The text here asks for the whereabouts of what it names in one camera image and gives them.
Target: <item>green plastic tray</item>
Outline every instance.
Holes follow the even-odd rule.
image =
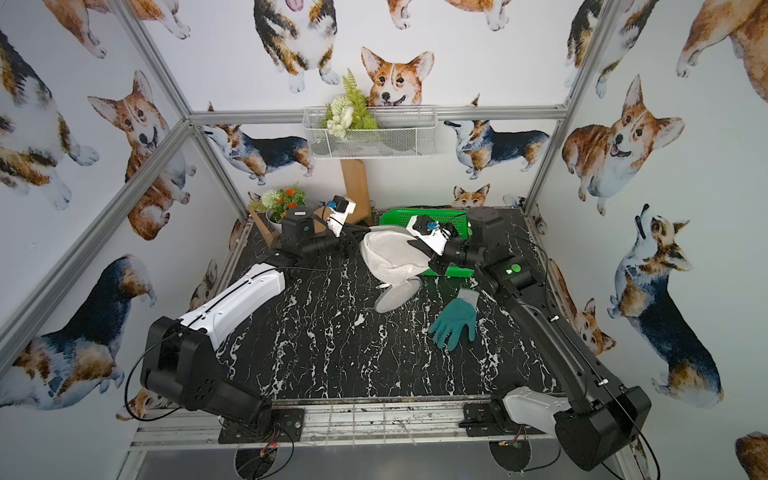
[[[414,215],[429,215],[433,220],[440,223],[447,222],[448,220],[453,223],[458,234],[462,238],[467,237],[467,216],[466,210],[441,210],[439,208],[393,208],[385,212],[379,220],[379,225],[399,225],[401,227],[407,227],[408,222]],[[448,271],[445,272],[445,276],[472,276],[475,271],[471,268],[460,268],[454,264],[448,267]],[[425,271],[422,275],[439,276],[433,272],[432,269]]]

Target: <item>black marble surface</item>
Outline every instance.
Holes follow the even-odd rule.
[[[500,211],[512,225],[509,250],[539,265],[533,247],[514,237],[530,238],[520,210]],[[254,227],[232,281],[265,249]],[[427,329],[460,287],[477,286],[472,278],[422,276],[404,306],[376,313],[380,282],[359,254],[302,266],[342,270],[290,272],[286,291],[217,352],[230,379],[271,399],[486,395],[519,377],[533,390],[562,392],[530,337],[485,293],[475,341],[465,330],[453,352],[437,349]]]

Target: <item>corgi illustration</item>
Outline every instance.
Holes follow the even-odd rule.
[[[190,28],[177,17],[179,0],[129,0],[141,20],[157,20],[176,38],[190,36]],[[61,26],[66,28],[96,58],[104,58],[107,51],[91,31],[88,10],[111,13],[105,0],[43,0]]]
[[[137,296],[157,297],[147,268],[125,255],[101,272],[69,323],[57,332],[36,336],[0,379],[0,407],[63,409],[80,402],[96,386],[104,393],[110,380],[120,387],[125,374],[115,363]]]
[[[422,82],[435,65],[435,54],[425,51],[408,63],[392,63],[363,47],[362,64],[373,80],[369,107],[421,105]]]
[[[336,8],[333,0],[255,0],[253,17],[264,50],[277,70],[290,75],[293,93],[304,89],[304,72],[317,68],[329,85],[341,82],[331,70],[336,40]]]
[[[492,31],[501,30],[509,22],[505,13],[505,8],[511,0],[445,0],[456,8],[465,12],[483,12],[488,27]],[[411,0],[387,0],[389,3],[389,14],[392,21],[400,30],[405,30],[411,26],[408,18],[411,14],[408,12],[408,5]]]
[[[736,457],[750,480],[768,480],[768,435],[752,432],[736,440]]]
[[[706,0],[690,26],[677,75],[687,77],[702,50],[730,36],[733,53],[744,68],[755,92],[768,101],[768,2],[766,0]]]
[[[216,265],[216,260],[211,260],[210,263],[208,263],[208,271],[205,273],[203,281],[200,282],[200,285],[197,286],[192,294],[192,298],[190,299],[190,312],[200,308],[200,306],[210,299],[211,294],[214,292],[214,285],[216,284],[216,278],[218,278],[218,276],[219,267]]]
[[[472,101],[478,106],[480,95]],[[543,131],[497,132],[490,120],[445,121],[456,131],[456,157],[469,167],[469,178],[474,180],[483,169],[506,161],[525,159],[520,171],[528,171],[536,165],[546,151],[549,135]]]
[[[685,128],[682,118],[656,118],[645,107],[640,75],[627,92],[621,118],[611,127],[577,128],[563,145],[568,171],[581,178],[578,197],[587,192],[598,198],[605,215],[605,201],[613,197],[640,171],[650,153],[675,141]]]
[[[485,198],[491,190],[491,184],[485,185],[476,192],[468,192],[458,185],[453,187],[453,208],[473,208],[485,205]]]
[[[209,105],[208,111],[214,111]],[[219,147],[224,158],[237,170],[266,184],[264,175],[294,163],[306,168],[304,177],[312,177],[314,166],[310,146],[301,137],[251,138],[240,129],[241,125],[206,125],[203,131]]]
[[[142,71],[136,70],[134,90],[127,97],[121,100],[88,97],[88,100],[96,112],[127,136],[131,145],[131,157],[125,172],[127,182],[168,133],[163,115],[152,103],[149,80]],[[134,232],[145,240],[153,240],[170,220],[168,210],[174,200],[182,204],[189,202],[189,193],[182,189],[187,182],[187,175],[192,177],[195,171],[195,166],[187,166],[181,152],[177,153],[128,214]]]
[[[146,413],[147,410],[164,409],[170,404],[171,402],[169,399],[166,399],[162,395],[159,395],[155,392],[147,390],[144,387],[141,387],[139,393],[137,393],[136,396],[128,402],[128,406],[131,407],[131,411],[140,419],[144,417],[144,413]],[[133,419],[133,417],[128,413],[128,410],[125,408],[125,405],[120,407],[114,417],[122,422],[127,422],[128,420]]]
[[[598,321],[595,319],[594,298],[590,298],[584,307],[584,311],[579,312],[571,298],[571,294],[568,292],[568,285],[565,283],[565,278],[563,278],[560,268],[552,259],[549,260],[549,271],[559,286],[559,291],[558,289],[553,289],[558,302],[570,314],[568,315],[568,321],[592,353],[600,355],[614,348],[616,340],[601,332]]]
[[[0,31],[0,182],[18,195],[39,187],[56,210],[69,206],[72,192],[56,173],[68,155],[87,167],[98,152],[80,145],[58,112],[51,90]]]
[[[634,44],[637,43],[640,33],[643,32],[648,22],[650,13],[654,10],[659,0],[621,1],[623,2],[621,16],[616,30],[608,41],[605,53],[603,53],[603,57],[600,60],[599,71],[601,75],[595,86],[595,91],[599,98],[605,96],[608,76],[616,69],[621,59],[634,47]],[[579,12],[571,24],[571,35],[568,38],[568,62],[566,65],[575,65],[577,68],[581,66],[597,21],[594,12],[600,11],[602,3],[602,0],[585,0],[584,4],[579,8]],[[575,78],[574,73],[566,82],[566,86],[570,87]]]
[[[232,226],[232,233],[230,234],[230,252],[237,247],[237,242],[240,239],[240,232],[243,230],[243,221],[241,219],[235,220],[235,224]]]
[[[624,316],[669,366],[657,392],[693,406],[714,406],[723,400],[720,374],[712,356],[688,326],[667,291],[672,270],[693,266],[675,242],[688,221],[672,223],[650,213],[648,204],[634,218],[637,240],[616,270],[616,296],[611,318]]]

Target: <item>white mesh bag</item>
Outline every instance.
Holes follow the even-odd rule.
[[[417,276],[429,268],[429,257],[408,245],[413,238],[405,228],[387,226],[374,227],[362,239],[362,259],[373,276],[389,287],[376,301],[376,312],[399,308],[419,291],[422,282]]]

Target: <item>green glove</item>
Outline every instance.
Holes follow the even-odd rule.
[[[469,328],[469,341],[475,341],[478,297],[480,293],[462,288],[458,291],[458,296],[440,312],[437,320],[428,330],[429,333],[435,334],[432,340],[439,348],[442,348],[445,345],[445,339],[451,336],[448,340],[448,351],[452,352],[458,345],[464,326]]]

